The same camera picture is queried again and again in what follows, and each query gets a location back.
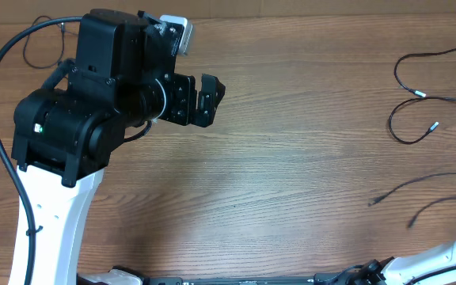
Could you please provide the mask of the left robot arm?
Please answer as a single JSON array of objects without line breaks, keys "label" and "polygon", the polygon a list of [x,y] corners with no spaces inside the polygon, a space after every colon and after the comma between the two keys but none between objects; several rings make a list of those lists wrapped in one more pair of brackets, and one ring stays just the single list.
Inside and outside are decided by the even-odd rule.
[{"label": "left robot arm", "polygon": [[61,62],[17,105],[12,158],[35,224],[19,215],[9,281],[75,284],[94,193],[126,130],[143,136],[156,120],[210,126],[225,86],[175,72],[188,51],[184,18],[94,9],[80,20],[76,56]]}]

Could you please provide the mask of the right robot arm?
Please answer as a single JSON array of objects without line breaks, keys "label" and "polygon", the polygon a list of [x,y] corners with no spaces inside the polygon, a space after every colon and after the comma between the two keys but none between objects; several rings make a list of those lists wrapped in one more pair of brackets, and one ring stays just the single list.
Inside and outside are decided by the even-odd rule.
[{"label": "right robot arm", "polygon": [[406,257],[371,261],[349,284],[443,285],[456,282],[456,240]]}]

